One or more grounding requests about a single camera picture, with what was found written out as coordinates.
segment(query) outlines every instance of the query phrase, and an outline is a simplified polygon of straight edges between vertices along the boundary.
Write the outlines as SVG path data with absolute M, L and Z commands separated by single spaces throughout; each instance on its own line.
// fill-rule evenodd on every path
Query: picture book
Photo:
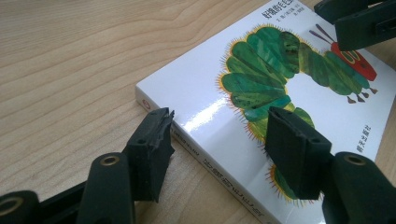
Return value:
M 324 223 L 265 153 L 268 109 L 285 108 L 332 142 L 375 159 L 396 73 L 296 0 L 273 0 L 140 81 L 147 111 L 175 110 L 173 136 L 263 223 Z

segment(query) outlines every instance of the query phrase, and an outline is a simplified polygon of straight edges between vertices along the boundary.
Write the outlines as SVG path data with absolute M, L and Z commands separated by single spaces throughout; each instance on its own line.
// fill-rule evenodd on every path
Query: caterpillar leg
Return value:
M 369 98 L 369 96 L 370 96 L 370 94 L 369 93 L 367 93 L 367 92 L 362 92 L 361 93 L 363 96 L 364 96 L 364 98 Z
M 365 102 L 358 94 L 356 94 L 356 97 L 358 98 L 358 101 L 359 101 L 359 102 L 361 102 L 361 103 L 364 103 L 364 102 Z
M 346 98 L 347 98 L 347 102 L 348 102 L 349 104 L 356 104 L 356 101 L 350 99 L 349 96 L 347 96 Z
M 370 91 L 372 91 L 373 94 L 376 94 L 378 92 L 378 90 L 370 88 Z

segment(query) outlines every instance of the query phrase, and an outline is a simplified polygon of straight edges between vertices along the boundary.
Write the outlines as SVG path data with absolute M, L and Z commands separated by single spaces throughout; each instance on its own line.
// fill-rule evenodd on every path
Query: wood grain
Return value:
M 41 200 L 121 151 L 146 116 L 134 85 L 267 1 L 1 1 L 0 195 Z M 311 8 L 318 1 L 305 0 Z M 396 68 L 396 41 L 369 50 Z M 396 185 L 396 109 L 376 163 Z M 139 223 L 259 221 L 178 142 L 160 202 Z

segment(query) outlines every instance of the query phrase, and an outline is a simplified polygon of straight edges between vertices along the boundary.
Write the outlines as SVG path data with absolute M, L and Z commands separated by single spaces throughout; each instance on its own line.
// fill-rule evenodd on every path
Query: publisher logo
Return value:
M 145 108 L 146 108 L 147 110 L 150 110 L 150 109 L 151 109 L 151 106 L 149 105 L 149 102 L 147 102 L 146 100 L 143 100 L 142 102 L 143 102 L 143 105 L 145 106 Z

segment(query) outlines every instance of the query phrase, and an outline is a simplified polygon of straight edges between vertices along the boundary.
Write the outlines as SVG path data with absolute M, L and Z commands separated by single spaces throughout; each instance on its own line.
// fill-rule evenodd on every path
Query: clamp jaw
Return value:
M 315 12 L 334 24 L 343 51 L 396 36 L 396 0 L 323 0 L 315 5 Z
M 323 193 L 326 223 L 394 223 L 396 188 L 369 159 L 350 152 L 333 156 L 331 147 L 297 115 L 270 108 L 265 150 L 299 199 L 317 200 Z
M 134 201 L 158 202 L 174 149 L 168 108 L 151 111 L 122 152 L 96 158 L 86 182 L 44 202 L 30 190 L 0 196 L 2 224 L 135 223 Z

